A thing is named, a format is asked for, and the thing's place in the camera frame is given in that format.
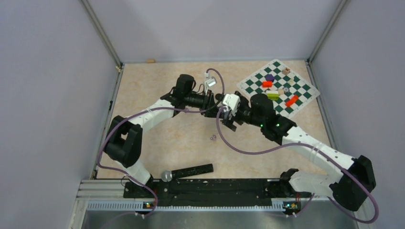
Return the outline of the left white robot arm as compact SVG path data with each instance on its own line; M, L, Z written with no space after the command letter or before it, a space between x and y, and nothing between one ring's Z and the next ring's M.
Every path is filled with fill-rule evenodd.
M148 197L153 192L153 184L150 182L152 175L139 159L143 135L162 121L185 112L187 107L198 108L204 115L214 111L217 104L209 88L215 84L216 79L206 73L204 90L199 93L194 91L195 79L188 74L181 74L169 93L161 96L138 116L124 118L118 115L113 118L103 151L126 174L137 180L135 191L141 197Z

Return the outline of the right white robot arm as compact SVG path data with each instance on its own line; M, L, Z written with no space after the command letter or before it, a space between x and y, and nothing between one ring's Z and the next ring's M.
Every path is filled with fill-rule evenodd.
M306 133L295 122L277 114L273 102L265 94L245 98L239 92L217 94L222 107L217 113L217 123L235 130L234 123L260 128L262 135L288 147L326 172L315 175L291 170L291 175L280 183L280 191L287 197L297 192L311 192L332 198L339 207L358 211L376 187L372 162L361 155L358 158L344 154Z

